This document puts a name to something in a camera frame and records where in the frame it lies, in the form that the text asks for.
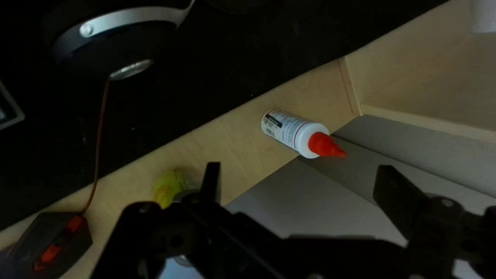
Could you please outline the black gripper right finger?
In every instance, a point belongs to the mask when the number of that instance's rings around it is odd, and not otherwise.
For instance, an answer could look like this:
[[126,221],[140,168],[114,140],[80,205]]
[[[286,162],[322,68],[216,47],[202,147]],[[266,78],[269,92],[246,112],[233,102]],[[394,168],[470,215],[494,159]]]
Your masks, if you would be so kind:
[[432,198],[394,165],[382,164],[377,168],[374,199],[410,241],[430,235],[427,215]]

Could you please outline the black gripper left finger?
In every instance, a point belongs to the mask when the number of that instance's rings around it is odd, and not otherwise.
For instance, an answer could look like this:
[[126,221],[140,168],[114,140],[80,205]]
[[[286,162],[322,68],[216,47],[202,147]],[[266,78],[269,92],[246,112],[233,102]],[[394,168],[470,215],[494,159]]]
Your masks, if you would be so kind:
[[212,161],[207,164],[201,195],[204,201],[219,201],[221,199],[221,171],[222,164],[219,161]]

